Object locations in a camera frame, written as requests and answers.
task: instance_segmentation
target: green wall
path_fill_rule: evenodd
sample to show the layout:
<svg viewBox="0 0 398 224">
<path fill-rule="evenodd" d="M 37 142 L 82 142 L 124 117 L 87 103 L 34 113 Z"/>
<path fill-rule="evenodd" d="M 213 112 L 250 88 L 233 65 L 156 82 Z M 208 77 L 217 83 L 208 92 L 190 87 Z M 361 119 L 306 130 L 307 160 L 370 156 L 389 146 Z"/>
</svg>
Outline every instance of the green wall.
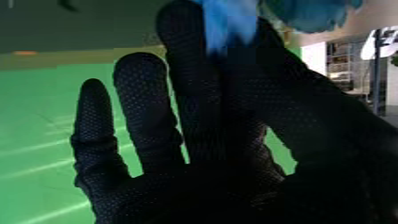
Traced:
<svg viewBox="0 0 398 224">
<path fill-rule="evenodd" d="M 108 87 L 123 156 L 131 175 L 140 175 L 112 87 L 112 68 L 114 64 L 83 64 L 0 71 L 2 224 L 92 223 L 85 196 L 73 186 L 67 142 L 78 89 L 89 78 L 98 78 Z M 272 133 L 266 144 L 291 173 L 295 162 Z"/>
</svg>

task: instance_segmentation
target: finger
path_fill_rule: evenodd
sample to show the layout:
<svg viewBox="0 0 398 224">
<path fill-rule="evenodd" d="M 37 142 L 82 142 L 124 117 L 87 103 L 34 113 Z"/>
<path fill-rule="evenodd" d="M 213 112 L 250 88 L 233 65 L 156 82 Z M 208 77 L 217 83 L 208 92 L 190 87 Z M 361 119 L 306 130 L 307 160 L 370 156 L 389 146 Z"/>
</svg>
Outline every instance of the finger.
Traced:
<svg viewBox="0 0 398 224">
<path fill-rule="evenodd" d="M 203 10 L 174 1 L 160 11 L 156 31 L 167 48 L 190 163 L 226 160 L 220 126 L 220 86 L 206 57 Z"/>
<path fill-rule="evenodd" d="M 94 200 L 130 178 L 117 154 L 110 98 L 99 80 L 85 81 L 80 90 L 75 133 L 76 186 Z"/>
<path fill-rule="evenodd" d="M 147 53 L 130 54 L 115 65 L 114 84 L 146 173 L 185 165 L 165 72 L 162 59 Z"/>
</svg>

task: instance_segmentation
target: blue object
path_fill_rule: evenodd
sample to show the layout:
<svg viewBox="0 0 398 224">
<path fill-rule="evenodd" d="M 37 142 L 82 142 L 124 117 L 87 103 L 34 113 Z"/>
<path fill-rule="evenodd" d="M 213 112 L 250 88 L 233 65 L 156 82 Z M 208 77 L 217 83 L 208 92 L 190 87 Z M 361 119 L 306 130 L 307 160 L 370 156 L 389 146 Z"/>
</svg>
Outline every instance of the blue object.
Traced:
<svg viewBox="0 0 398 224">
<path fill-rule="evenodd" d="M 306 33 L 332 31 L 346 21 L 348 7 L 362 0 L 192 0 L 203 5 L 208 53 L 226 54 L 231 38 L 245 43 L 256 35 L 258 4 L 265 1 L 284 24 Z"/>
</svg>

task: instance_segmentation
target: textured glove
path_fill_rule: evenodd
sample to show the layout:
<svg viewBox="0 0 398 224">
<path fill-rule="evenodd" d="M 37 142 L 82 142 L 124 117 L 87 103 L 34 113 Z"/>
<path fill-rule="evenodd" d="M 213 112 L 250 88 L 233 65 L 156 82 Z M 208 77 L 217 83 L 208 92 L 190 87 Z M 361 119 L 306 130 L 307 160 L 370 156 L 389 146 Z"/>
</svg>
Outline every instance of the textured glove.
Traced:
<svg viewBox="0 0 398 224">
<path fill-rule="evenodd" d="M 396 223 L 396 128 L 307 69 L 266 21 L 258 27 L 250 46 L 234 41 L 218 67 L 298 162 L 279 192 L 279 221 Z"/>
<path fill-rule="evenodd" d="M 119 60 L 114 72 L 144 170 L 135 178 L 117 154 L 101 82 L 89 80 L 80 92 L 71 145 L 76 186 L 92 203 L 96 223 L 263 223 L 272 218 L 282 173 L 263 146 L 265 124 L 250 118 L 252 110 L 231 106 L 233 91 L 222 94 L 227 77 L 204 57 L 203 17 L 194 3 L 178 1 L 163 8 L 158 34 L 169 52 L 190 165 L 179 149 L 165 64 L 155 55 L 137 53 Z"/>
</svg>

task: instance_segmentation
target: white wall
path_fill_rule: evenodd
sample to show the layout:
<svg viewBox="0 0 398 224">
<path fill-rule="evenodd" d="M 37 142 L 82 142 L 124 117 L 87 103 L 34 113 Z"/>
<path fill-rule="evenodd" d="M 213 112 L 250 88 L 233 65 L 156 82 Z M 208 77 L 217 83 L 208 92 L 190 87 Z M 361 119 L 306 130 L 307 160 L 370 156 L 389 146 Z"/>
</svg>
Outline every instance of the white wall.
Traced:
<svg viewBox="0 0 398 224">
<path fill-rule="evenodd" d="M 386 120 L 398 127 L 398 67 L 389 63 L 387 68 L 387 116 Z"/>
<path fill-rule="evenodd" d="M 302 47 L 302 61 L 311 70 L 327 75 L 327 43 Z"/>
<path fill-rule="evenodd" d="M 398 106 L 398 67 L 391 63 L 387 71 L 387 105 Z"/>
</svg>

